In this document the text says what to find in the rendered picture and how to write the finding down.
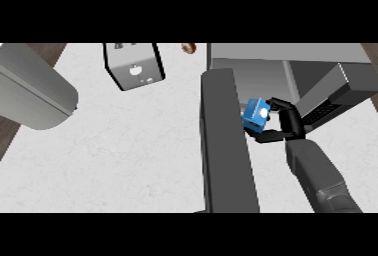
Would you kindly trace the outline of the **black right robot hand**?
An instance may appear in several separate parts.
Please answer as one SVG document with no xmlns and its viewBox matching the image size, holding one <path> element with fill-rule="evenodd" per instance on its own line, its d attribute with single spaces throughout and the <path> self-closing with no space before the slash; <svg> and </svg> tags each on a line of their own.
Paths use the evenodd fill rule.
<svg viewBox="0 0 378 256">
<path fill-rule="evenodd" d="M 249 128 L 243 128 L 246 134 L 258 143 L 304 139 L 305 130 L 297 107 L 288 101 L 274 97 L 267 100 L 267 104 L 279 114 L 280 131 L 270 129 L 258 133 Z"/>
</svg>

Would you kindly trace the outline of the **blue milk carton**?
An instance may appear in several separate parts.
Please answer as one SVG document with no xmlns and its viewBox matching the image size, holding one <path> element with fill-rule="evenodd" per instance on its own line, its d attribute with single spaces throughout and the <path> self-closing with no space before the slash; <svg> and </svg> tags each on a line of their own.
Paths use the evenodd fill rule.
<svg viewBox="0 0 378 256">
<path fill-rule="evenodd" d="M 261 98 L 251 98 L 242 115 L 243 127 L 261 133 L 270 114 L 270 105 Z"/>
</svg>

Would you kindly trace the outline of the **grey microwave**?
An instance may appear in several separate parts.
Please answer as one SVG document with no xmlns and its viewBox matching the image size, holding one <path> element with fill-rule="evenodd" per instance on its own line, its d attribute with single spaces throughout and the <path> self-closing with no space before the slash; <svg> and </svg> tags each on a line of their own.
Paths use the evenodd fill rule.
<svg viewBox="0 0 378 256">
<path fill-rule="evenodd" d="M 233 71 L 240 105 L 291 102 L 307 131 L 378 97 L 378 43 L 209 43 L 207 65 Z"/>
</svg>

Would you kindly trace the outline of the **dark grey microwave door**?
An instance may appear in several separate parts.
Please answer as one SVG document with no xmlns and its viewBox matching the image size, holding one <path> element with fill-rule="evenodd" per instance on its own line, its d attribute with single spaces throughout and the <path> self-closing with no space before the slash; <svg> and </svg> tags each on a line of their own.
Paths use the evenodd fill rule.
<svg viewBox="0 0 378 256">
<path fill-rule="evenodd" d="M 258 213 L 233 71 L 201 75 L 199 133 L 207 213 Z"/>
</svg>

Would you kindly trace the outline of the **grey toaster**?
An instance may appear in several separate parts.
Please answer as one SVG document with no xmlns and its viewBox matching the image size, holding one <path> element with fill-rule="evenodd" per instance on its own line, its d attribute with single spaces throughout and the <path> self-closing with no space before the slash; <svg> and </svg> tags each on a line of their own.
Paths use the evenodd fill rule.
<svg viewBox="0 0 378 256">
<path fill-rule="evenodd" d="M 155 43 L 103 43 L 105 69 L 121 91 L 165 79 Z"/>
</svg>

